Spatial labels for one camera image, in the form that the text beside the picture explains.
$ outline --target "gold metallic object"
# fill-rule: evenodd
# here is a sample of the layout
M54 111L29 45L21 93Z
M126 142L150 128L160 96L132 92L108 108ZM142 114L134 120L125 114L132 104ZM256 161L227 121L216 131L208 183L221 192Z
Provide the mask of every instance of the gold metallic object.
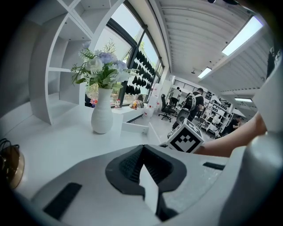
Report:
M8 146L1 151L1 171L5 174L7 183L12 189L16 188L23 176L24 157L15 145Z

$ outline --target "white vase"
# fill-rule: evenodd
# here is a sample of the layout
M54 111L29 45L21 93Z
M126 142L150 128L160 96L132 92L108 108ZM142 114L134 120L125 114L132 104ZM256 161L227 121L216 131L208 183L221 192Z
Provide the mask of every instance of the white vase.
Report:
M92 112L92 129L97 133L107 133L113 125L113 114L110 107L112 90L98 88L98 101Z

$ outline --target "ceiling light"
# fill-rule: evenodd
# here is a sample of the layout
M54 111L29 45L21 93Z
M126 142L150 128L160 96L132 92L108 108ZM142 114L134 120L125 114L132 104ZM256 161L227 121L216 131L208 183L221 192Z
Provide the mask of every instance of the ceiling light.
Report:
M252 102L252 99L251 98L238 98L238 97L235 97L235 100L236 101L243 101L243 102Z
M223 49L222 53L229 56L242 44L249 40L263 25L256 17L252 17L234 39Z
M200 79L206 76L212 69L207 67L200 75L198 76Z

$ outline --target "ceiling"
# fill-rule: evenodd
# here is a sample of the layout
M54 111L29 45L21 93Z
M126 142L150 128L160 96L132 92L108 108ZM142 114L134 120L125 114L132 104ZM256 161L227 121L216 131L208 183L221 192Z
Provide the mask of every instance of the ceiling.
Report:
M199 83L199 74L212 68L200 85L233 103L247 118L252 117L257 111L254 104L235 102L234 97L252 98L265 82L272 46L267 29L229 59L222 50L252 16L247 9L222 0L214 4L207 0L149 1L163 27L171 73Z

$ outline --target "backpack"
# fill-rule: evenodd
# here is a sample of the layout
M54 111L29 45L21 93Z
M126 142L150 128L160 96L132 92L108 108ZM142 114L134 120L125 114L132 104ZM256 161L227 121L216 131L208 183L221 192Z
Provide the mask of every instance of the backpack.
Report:
M196 98L201 96L202 96L201 94L197 94L196 96L193 93L189 94L185 101L186 102L185 107L188 108L189 111L193 111L196 105Z

